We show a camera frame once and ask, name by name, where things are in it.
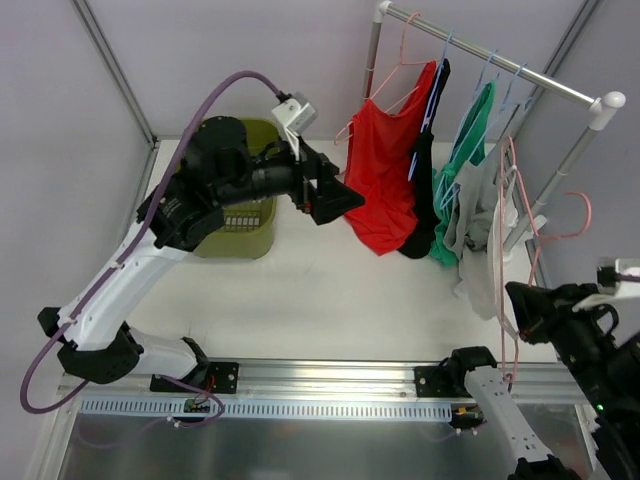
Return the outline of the white tank top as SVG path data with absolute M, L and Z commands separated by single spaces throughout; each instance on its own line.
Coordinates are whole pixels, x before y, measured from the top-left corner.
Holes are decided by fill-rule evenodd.
M 493 222 L 497 215 L 497 204 L 494 210 Z M 513 198 L 508 201 L 505 217 L 505 236 L 515 227 L 518 213 Z M 497 228 L 491 226 L 488 245 L 485 251 L 472 252 L 464 248 L 463 256 L 458 260 L 460 283 L 456 287 L 456 294 L 469 301 L 472 310 L 483 320 L 490 320 L 497 316 L 497 283 L 494 276 L 498 274 Z

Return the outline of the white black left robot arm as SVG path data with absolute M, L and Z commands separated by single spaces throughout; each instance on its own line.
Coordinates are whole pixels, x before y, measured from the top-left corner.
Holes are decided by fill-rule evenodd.
M 195 340 L 148 335 L 126 320 L 160 278 L 224 227 L 227 207 L 287 195 L 323 225 L 364 205 L 325 154 L 305 142 L 299 147 L 277 137 L 252 153 L 241 120 L 204 120 L 167 185 L 140 205 L 126 243 L 93 284 L 70 304 L 39 313 L 46 335 L 61 335 L 63 370 L 101 385 L 133 374 L 152 376 L 154 391 L 171 390 L 172 379 L 186 391 L 204 387 L 213 369 Z

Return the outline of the pink wire hanger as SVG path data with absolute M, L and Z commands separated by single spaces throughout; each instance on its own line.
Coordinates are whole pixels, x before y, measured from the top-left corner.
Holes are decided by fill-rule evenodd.
M 497 228 L 498 241 L 494 243 L 497 247 L 497 260 L 498 260 L 498 274 L 494 276 L 497 283 L 497 320 L 501 329 L 501 359 L 500 369 L 503 374 L 503 379 L 507 382 L 508 388 L 511 389 L 515 383 L 518 364 L 519 364 L 519 334 L 516 331 L 513 323 L 509 319 L 506 313 L 506 289 L 505 289 L 505 256 L 506 251 L 504 247 L 504 235 L 506 232 L 505 217 L 507 213 L 508 201 L 513 198 L 514 187 L 518 186 L 519 192 L 524 197 L 524 200 L 529 200 L 524 180 L 517 165 L 517 150 L 515 148 L 514 140 L 511 136 L 507 136 L 500 145 L 500 161 L 499 161 L 499 188 L 498 188 L 498 202 L 497 202 L 497 215 L 493 222 L 493 225 Z M 580 198 L 584 203 L 585 217 L 584 222 L 580 230 L 572 233 L 565 233 L 560 235 L 541 235 L 539 228 L 535 223 L 535 217 L 532 208 L 527 204 L 525 207 L 525 226 L 529 226 L 532 230 L 533 238 L 537 241 L 537 246 L 534 250 L 533 263 L 530 266 L 528 286 L 533 284 L 536 270 L 539 265 L 542 248 L 553 242 L 564 239 L 576 238 L 588 231 L 592 222 L 592 203 L 589 197 L 579 191 L 569 191 L 565 193 L 566 196 L 573 196 Z

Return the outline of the grey tank top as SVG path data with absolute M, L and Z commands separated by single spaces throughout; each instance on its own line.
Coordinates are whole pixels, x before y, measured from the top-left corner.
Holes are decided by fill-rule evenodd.
M 458 193 L 444 235 L 444 246 L 460 260 L 464 248 L 479 252 L 485 251 L 488 245 L 498 200 L 497 160 L 485 159 L 478 166 L 466 162 L 455 182 Z

